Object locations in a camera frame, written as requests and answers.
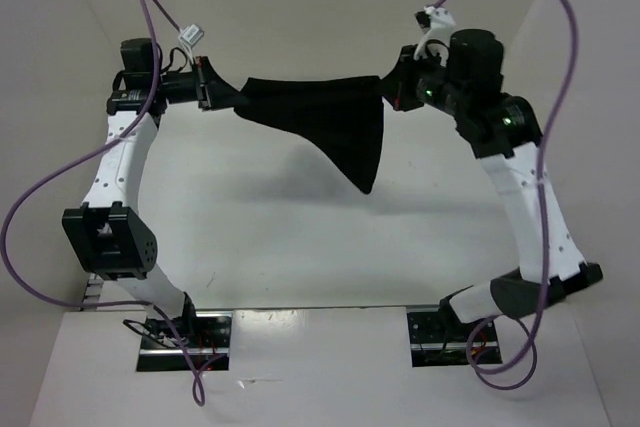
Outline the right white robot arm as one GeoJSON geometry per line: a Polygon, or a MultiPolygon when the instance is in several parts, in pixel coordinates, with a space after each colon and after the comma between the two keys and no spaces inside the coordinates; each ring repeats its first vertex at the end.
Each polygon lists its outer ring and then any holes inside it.
{"type": "Polygon", "coordinates": [[[440,332],[459,340],[474,322],[521,319],[536,311],[541,292],[551,306],[602,281],[603,272],[575,245],[548,173],[537,166],[543,134],[532,106],[502,89],[503,44],[489,31],[464,29],[426,45],[447,55],[402,47],[383,96],[397,111],[430,106],[453,118],[503,203],[519,257],[515,270],[440,301],[440,332]]]}

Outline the black skirt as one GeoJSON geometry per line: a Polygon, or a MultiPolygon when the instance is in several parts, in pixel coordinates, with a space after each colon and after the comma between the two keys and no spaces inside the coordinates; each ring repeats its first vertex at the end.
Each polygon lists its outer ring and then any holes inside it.
{"type": "Polygon", "coordinates": [[[314,144],[363,194],[372,192],[384,134],[380,78],[325,81],[250,78],[234,107],[241,118],[314,144]]]}

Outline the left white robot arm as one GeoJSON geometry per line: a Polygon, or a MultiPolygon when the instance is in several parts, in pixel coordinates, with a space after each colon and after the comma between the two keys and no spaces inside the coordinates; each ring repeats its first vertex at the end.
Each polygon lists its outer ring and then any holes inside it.
{"type": "Polygon", "coordinates": [[[207,57],[195,55],[194,47],[194,42],[180,40],[164,55],[149,38],[122,42],[123,68],[106,102],[107,139],[94,182],[81,204],[62,216],[81,267],[118,285],[143,307],[149,334],[180,347],[198,337],[196,308],[159,266],[156,235],[139,215],[139,192],[166,108],[195,102],[208,110],[218,93],[235,92],[207,57]],[[173,66],[176,53],[185,58],[181,68],[173,66]]]}

